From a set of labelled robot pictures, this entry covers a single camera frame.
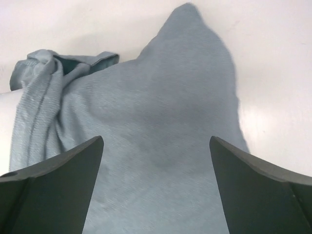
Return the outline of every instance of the gray cloth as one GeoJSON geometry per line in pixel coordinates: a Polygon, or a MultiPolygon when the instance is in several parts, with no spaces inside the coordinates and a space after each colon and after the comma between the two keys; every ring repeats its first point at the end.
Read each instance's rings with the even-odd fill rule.
{"type": "Polygon", "coordinates": [[[209,140],[247,148],[231,56],[197,9],[174,10],[135,60],[101,70],[96,61],[113,64],[114,54],[73,58],[42,50],[28,59],[11,170],[101,135],[84,234],[228,233],[209,140]]]}

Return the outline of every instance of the gray towel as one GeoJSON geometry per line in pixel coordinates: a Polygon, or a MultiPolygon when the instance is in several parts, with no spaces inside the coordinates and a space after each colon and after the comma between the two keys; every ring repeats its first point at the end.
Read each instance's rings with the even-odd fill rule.
{"type": "Polygon", "coordinates": [[[116,62],[112,53],[64,57],[41,50],[16,66],[24,94],[11,170],[101,135],[85,234],[228,233],[209,140],[215,135],[247,148],[224,44],[188,3],[137,59],[116,62]]]}

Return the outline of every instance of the wrinkled fabric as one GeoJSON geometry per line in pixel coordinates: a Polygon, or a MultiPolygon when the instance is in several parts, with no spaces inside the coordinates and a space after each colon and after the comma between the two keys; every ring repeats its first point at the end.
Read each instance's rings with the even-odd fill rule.
{"type": "Polygon", "coordinates": [[[247,147],[231,56],[197,9],[174,10],[135,60],[81,58],[41,50],[16,66],[11,171],[101,135],[84,234],[227,234],[209,140],[247,147]]]}

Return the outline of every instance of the cloth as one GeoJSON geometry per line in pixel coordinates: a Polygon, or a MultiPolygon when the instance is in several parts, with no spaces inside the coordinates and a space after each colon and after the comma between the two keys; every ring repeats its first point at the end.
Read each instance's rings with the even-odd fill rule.
{"type": "Polygon", "coordinates": [[[135,60],[41,50],[31,61],[14,71],[25,82],[11,170],[101,135],[84,234],[228,233],[209,140],[247,147],[231,56],[194,5],[175,9],[135,60]]]}

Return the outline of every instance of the white table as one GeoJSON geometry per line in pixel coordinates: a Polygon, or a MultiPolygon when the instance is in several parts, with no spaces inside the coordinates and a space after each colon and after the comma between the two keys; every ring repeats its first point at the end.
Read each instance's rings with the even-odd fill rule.
{"type": "MultiPolygon", "coordinates": [[[[73,55],[112,51],[121,61],[133,59],[185,2],[1,1],[0,93],[9,91],[16,61],[37,49],[73,55]]],[[[312,1],[192,2],[234,58],[240,125],[251,153],[312,176],[312,1]]],[[[8,170],[19,96],[0,96],[0,174],[8,170]]]]}

